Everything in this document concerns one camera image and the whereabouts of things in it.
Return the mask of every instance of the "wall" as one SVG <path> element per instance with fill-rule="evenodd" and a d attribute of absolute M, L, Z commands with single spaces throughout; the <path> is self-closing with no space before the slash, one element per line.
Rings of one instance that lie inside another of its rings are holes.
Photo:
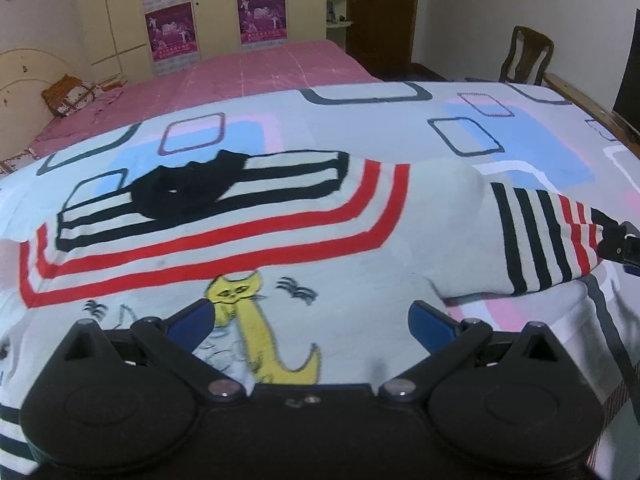
<path fill-rule="evenodd" d="M 0 52 L 18 47 L 45 50 L 79 76 L 89 73 L 72 0 L 0 0 Z"/>
<path fill-rule="evenodd" d="M 527 25 L 554 40 L 550 72 L 611 108 L 638 7 L 640 0 L 427 0 L 414 60 L 453 80 L 495 80 L 513 27 Z"/>
<path fill-rule="evenodd" d="M 428 10 L 429 0 L 418 0 L 417 12 L 415 17 L 415 31 L 414 31 L 414 53 L 412 55 L 412 62 L 423 63 L 424 54 L 428 48 Z"/>

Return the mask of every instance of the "screw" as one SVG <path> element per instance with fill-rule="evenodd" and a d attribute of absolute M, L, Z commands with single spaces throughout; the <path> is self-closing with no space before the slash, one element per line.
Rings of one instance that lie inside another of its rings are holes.
<path fill-rule="evenodd" d="M 302 407 L 302 401 L 301 400 L 295 400 L 295 399 L 287 399 L 284 401 L 284 405 L 288 406 L 289 408 L 301 408 Z"/>
<path fill-rule="evenodd" d="M 415 383 L 409 379 L 391 379 L 384 385 L 385 391 L 394 397 L 411 395 L 415 389 Z"/>
<path fill-rule="evenodd" d="M 238 393 L 242 386 L 230 379 L 218 379 L 209 385 L 209 391 L 216 397 L 231 397 Z"/>

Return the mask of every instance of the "pink bedspread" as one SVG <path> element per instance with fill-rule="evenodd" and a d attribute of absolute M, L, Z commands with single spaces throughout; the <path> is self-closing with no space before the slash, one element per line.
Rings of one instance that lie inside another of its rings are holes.
<path fill-rule="evenodd" d="M 30 148 L 46 156 L 121 126 L 235 97 L 376 81 L 328 40 L 213 57 L 184 72 L 107 92 L 71 117 L 53 119 Z"/>

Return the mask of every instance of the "blue square pattern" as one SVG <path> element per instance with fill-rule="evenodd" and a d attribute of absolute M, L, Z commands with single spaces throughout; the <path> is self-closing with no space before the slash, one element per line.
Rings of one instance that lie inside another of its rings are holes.
<path fill-rule="evenodd" d="M 179 145 L 181 147 L 197 146 L 215 139 L 218 133 L 212 128 L 206 128 L 197 132 L 181 135 Z M 262 155 L 265 152 L 264 130 L 262 125 L 253 121 L 238 121 L 226 125 L 225 137 L 220 142 L 203 148 L 173 153 L 171 155 L 158 155 L 160 139 L 155 139 L 146 144 L 132 146 L 122 150 L 110 164 L 110 169 L 127 168 L 124 186 L 128 186 L 137 178 L 146 175 L 158 166 L 178 168 L 189 162 L 209 162 L 213 160 L 220 150 L 245 153 L 247 155 Z M 113 191 L 112 188 L 99 186 L 96 196 Z"/>
<path fill-rule="evenodd" d="M 546 174 L 546 177 L 558 189 L 566 189 L 595 179 L 590 168 L 559 140 L 543 124 L 524 110 L 511 107 L 512 118 L 488 117 L 468 105 L 451 104 L 444 107 L 454 118 L 468 118 L 460 122 L 470 137 L 477 142 L 487 143 L 491 135 L 504 150 L 490 154 L 493 160 L 522 160 Z M 485 106 L 483 112 L 490 112 Z M 495 105 L 493 113 L 500 114 L 504 109 Z M 540 188 L 540 183 L 530 174 L 520 171 L 510 172 L 515 186 L 528 189 Z"/>
<path fill-rule="evenodd" d="M 459 92 L 458 95 L 463 101 L 466 101 L 477 112 L 486 117 L 513 117 L 514 113 L 503 105 L 498 99 L 489 94 L 480 94 L 476 92 Z"/>
<path fill-rule="evenodd" d="M 494 136 L 468 117 L 429 119 L 428 122 L 457 156 L 491 155 L 504 151 Z"/>
<path fill-rule="evenodd" d="M 108 171 L 107 173 L 81 180 L 76 184 L 68 198 L 65 200 L 65 203 L 62 206 L 62 211 L 79 203 L 91 200 L 95 196 L 120 189 L 126 180 L 128 173 L 129 171 L 126 169 L 120 169 L 116 171 Z"/>

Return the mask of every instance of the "chair backrest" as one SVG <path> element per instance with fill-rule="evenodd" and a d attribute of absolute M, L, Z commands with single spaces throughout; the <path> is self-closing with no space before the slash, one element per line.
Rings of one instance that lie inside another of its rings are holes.
<path fill-rule="evenodd" d="M 516 65 L 515 76 L 512 79 L 508 77 L 508 73 L 516 57 L 518 34 L 522 34 L 524 42 L 522 44 L 522 56 Z M 554 54 L 554 42 L 532 28 L 522 26 L 514 27 L 513 36 L 511 37 L 511 50 L 509 51 L 507 59 L 504 60 L 502 71 L 500 72 L 500 81 L 503 83 L 526 83 L 534 65 L 545 49 L 547 49 L 547 53 L 540 63 L 540 68 L 538 69 L 534 83 L 538 86 L 542 85 L 542 76 L 545 75 L 546 69 L 549 63 L 551 63 L 551 57 Z"/>

